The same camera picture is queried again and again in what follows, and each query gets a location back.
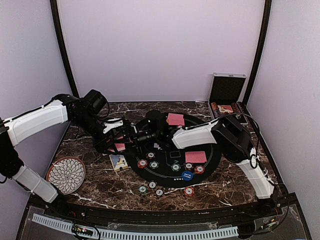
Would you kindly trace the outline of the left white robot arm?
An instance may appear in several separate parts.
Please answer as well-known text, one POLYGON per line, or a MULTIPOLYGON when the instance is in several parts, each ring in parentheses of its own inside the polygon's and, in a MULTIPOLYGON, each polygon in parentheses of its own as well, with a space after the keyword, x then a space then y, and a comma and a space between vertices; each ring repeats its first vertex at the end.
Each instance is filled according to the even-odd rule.
POLYGON ((115 131, 129 123, 122 118, 99 116, 107 103, 97 90, 90 90, 81 98, 62 93, 35 109, 2 119, 0 174, 51 203, 50 208, 58 217, 67 218, 71 208, 57 198, 58 190, 44 179, 44 170, 67 123, 73 123, 89 134, 99 153, 107 154, 115 148, 115 131))

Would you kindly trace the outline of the blue small blind button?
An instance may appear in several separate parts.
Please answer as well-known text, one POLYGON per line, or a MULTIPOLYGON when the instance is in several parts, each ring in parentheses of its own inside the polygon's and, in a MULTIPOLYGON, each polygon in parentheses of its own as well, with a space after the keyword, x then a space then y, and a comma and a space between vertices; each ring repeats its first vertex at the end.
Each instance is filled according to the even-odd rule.
POLYGON ((184 181, 191 181, 193 179, 193 173, 191 171, 183 171, 182 174, 181 174, 181 178, 184 180, 184 181))

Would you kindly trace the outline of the three of diamonds card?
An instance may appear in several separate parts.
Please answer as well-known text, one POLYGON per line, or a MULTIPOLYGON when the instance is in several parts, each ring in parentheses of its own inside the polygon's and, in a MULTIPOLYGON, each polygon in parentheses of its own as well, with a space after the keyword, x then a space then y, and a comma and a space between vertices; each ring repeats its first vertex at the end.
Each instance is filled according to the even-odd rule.
POLYGON ((161 146, 158 145, 157 143, 154 143, 153 147, 157 150, 162 150, 161 146))

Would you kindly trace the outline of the green poker chip stack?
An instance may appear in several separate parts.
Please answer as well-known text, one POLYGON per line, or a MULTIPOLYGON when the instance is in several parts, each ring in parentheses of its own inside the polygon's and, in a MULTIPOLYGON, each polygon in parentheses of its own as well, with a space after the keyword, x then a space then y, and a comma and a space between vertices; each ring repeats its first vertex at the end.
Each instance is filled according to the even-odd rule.
POLYGON ((141 186, 138 187, 138 193, 139 194, 143 195, 143 194, 146 194, 147 192, 148 192, 148 189, 147 189, 146 186, 141 185, 141 186))

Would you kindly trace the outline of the red playing card deck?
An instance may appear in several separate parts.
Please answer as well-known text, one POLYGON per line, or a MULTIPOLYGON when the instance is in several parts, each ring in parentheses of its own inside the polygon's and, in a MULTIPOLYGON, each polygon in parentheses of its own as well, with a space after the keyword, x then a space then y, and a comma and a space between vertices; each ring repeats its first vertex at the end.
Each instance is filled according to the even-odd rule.
POLYGON ((118 152, 122 152, 126 149, 126 146, 124 143, 115 143, 114 145, 118 152))

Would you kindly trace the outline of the red poker chip stack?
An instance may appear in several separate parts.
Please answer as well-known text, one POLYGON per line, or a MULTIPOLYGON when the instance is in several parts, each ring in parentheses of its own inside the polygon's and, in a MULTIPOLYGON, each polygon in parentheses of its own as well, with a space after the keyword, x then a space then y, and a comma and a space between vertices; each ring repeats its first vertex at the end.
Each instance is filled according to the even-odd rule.
POLYGON ((184 188, 183 192, 187 197, 191 197, 195 194, 195 189, 191 186, 188 186, 184 188))

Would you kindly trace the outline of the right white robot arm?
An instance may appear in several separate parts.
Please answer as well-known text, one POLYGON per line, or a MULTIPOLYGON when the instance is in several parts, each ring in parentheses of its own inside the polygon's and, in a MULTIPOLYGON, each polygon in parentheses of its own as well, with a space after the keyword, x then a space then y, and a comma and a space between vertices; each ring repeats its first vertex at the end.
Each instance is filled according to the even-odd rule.
POLYGON ((144 180, 165 188, 184 188, 211 176, 222 158, 236 164, 253 186, 258 199, 255 213, 266 217, 275 208, 275 185, 260 163, 250 133, 232 115, 209 122, 180 114, 171 124, 170 113, 152 110, 137 125, 131 169, 144 180))

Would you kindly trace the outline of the red card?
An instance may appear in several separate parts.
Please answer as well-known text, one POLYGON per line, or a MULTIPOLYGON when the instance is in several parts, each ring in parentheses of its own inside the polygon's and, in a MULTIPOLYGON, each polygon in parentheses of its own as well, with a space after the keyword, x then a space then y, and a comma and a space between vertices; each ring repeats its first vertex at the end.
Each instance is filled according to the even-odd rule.
POLYGON ((185 152, 185 162, 186 163, 206 163, 207 157, 205 151, 188 151, 185 152))
POLYGON ((169 113, 166 119, 169 126, 184 126, 185 119, 183 114, 169 113))

